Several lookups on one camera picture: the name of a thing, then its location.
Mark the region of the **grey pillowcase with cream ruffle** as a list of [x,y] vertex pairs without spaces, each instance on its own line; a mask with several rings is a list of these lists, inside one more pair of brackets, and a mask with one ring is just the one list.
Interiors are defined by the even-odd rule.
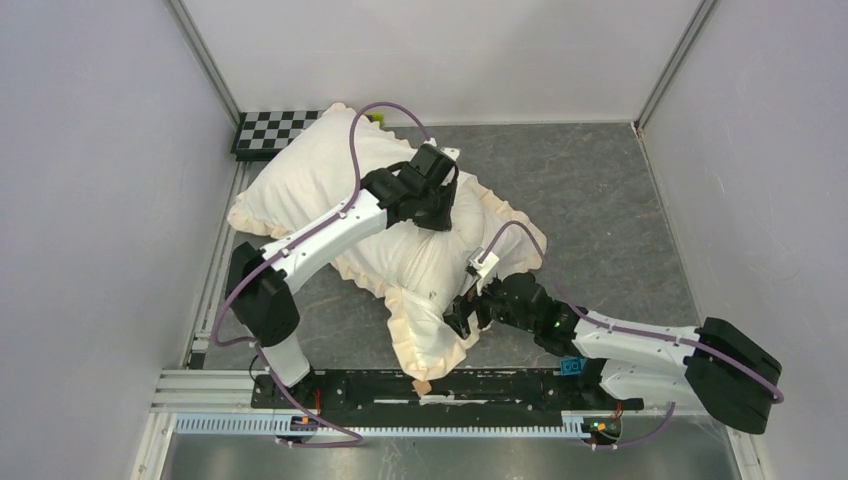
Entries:
[[[330,106],[236,197],[228,212],[229,225],[239,232],[282,239],[351,196],[355,164],[369,172],[412,158],[414,150],[408,141],[354,115],[342,103]],[[351,158],[352,149],[357,152],[356,161]],[[547,239],[528,216],[472,174],[460,172],[458,189],[463,185],[479,197],[485,225],[478,248],[499,257],[497,276],[540,268]],[[466,358],[479,333],[461,339],[442,319],[448,305],[439,313],[432,302],[390,285],[373,271],[359,243],[332,260],[332,266],[342,279],[383,299],[389,311],[386,324],[392,348],[407,375],[424,381],[445,376]]]

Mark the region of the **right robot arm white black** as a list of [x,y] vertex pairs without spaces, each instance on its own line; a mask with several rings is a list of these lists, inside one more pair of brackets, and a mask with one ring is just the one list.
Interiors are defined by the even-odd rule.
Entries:
[[732,323],[706,318],[696,327],[625,321],[550,296],[531,273],[493,279],[455,297],[444,323],[460,338],[500,323],[532,335],[558,357],[586,359],[580,400],[602,408],[613,399],[692,405],[749,434],[765,432],[784,402],[781,363]]

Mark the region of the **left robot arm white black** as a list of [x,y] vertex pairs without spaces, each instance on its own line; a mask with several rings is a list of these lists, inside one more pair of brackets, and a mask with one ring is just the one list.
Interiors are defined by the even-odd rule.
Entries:
[[311,365],[296,335],[295,293],[339,255],[395,224],[448,230],[459,155],[455,148],[425,143],[408,161],[357,175],[351,197],[303,229],[261,248],[245,243],[232,253],[221,310],[232,311],[248,330],[288,406],[302,407],[314,394]]

